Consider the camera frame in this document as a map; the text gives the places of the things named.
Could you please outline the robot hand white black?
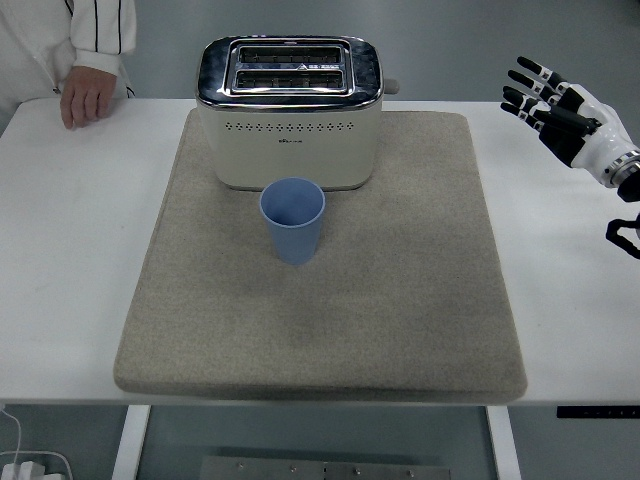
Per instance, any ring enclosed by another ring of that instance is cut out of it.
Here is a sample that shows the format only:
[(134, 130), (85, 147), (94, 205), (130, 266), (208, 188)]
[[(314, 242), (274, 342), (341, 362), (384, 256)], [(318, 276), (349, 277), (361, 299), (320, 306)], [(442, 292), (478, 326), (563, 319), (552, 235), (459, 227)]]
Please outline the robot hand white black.
[(558, 72), (520, 56), (528, 72), (510, 70), (522, 88), (503, 88), (501, 109), (538, 132), (543, 145), (569, 168), (583, 169), (626, 202), (639, 200), (639, 147), (613, 108)]

